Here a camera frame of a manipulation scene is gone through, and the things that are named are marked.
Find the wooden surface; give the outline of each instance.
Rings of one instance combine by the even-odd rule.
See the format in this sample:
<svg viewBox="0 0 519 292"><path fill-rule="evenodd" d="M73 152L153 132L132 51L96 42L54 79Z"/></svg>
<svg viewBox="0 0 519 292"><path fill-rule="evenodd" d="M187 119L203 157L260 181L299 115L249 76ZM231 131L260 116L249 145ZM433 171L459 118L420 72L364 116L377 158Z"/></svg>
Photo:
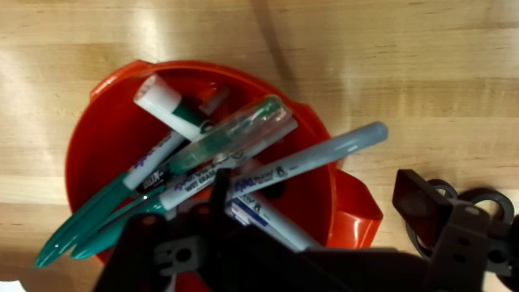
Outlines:
<svg viewBox="0 0 519 292"><path fill-rule="evenodd" d="M93 285L96 261L31 262L69 215L64 160L90 89L137 58L250 71L313 105L333 134L386 121L390 141L344 165L385 212L377 244L412 249L391 205L403 166L519 202L518 12L505 0L4 0L0 278Z"/></svg>

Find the teal marker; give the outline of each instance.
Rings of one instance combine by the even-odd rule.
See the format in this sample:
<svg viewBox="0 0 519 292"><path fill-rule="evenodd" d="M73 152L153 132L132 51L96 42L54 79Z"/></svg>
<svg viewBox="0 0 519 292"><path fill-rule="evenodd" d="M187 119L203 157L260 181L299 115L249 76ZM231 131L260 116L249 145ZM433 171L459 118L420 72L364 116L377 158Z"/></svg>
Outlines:
<svg viewBox="0 0 519 292"><path fill-rule="evenodd" d="M203 126L206 119L200 118L200 126L195 132L184 132L193 139L203 136ZM72 214L65 223L62 223L52 236L47 239L44 248L39 251L34 265L44 267L64 254L69 248L93 231L106 220L106 217L125 199L133 189L151 175L161 162L174 152L184 141L184 136L177 131L171 131L164 139L159 141L143 158L140 158L130 170L116 176L109 184L101 188L91 199L88 199L75 214Z"/></svg>
<svg viewBox="0 0 519 292"><path fill-rule="evenodd" d="M166 186L167 189L163 188L164 192L161 192L159 196L156 196L154 192L130 202L124 209L111 215L111 220L107 220L107 223L101 230L93 233L88 239L81 241L73 249L72 257L83 259L103 249L111 248L112 244L116 244L120 231L125 227L125 222L135 214L140 214L140 212L166 214L169 210L169 209L164 209L159 199L161 196L174 196L179 204L184 202L185 199L195 196L197 192L210 186L214 181L214 175L218 168L223 168L223 166L236 168L244 165L250 157L268 149L271 144L278 142L296 128L297 128L296 119L279 123L276 124L276 128L263 128L257 131L255 136L252 136L253 142L250 142L250 147L239 149L232 155L227 155L227 158L211 163L192 175L174 178L171 183L167 183Z"/></svg>
<svg viewBox="0 0 519 292"><path fill-rule="evenodd" d="M232 188L229 189L229 197L239 197L247 192L253 192L265 186L274 184L278 181L292 178L312 168L326 165L333 160L346 157L364 147L385 141L386 137L388 137L388 128L383 123L380 121L370 123L367 126L341 134L330 141L320 142L317 145L307 147L300 152L283 157L250 173L244 173L234 178ZM91 236L90 241L81 243L75 249L73 257L88 257L91 254L103 251L104 248L112 246L119 238L127 218L150 207L153 207L154 212L159 212L159 214L176 209L180 202L184 202L185 199L198 192L200 191L198 186L200 186L198 179L184 179L184 181L172 183L167 188L167 191L161 192L158 197L153 197L143 205L135 207L132 212L127 212L119 220L114 220L112 223L106 225L106 228L96 233L94 236Z"/></svg>

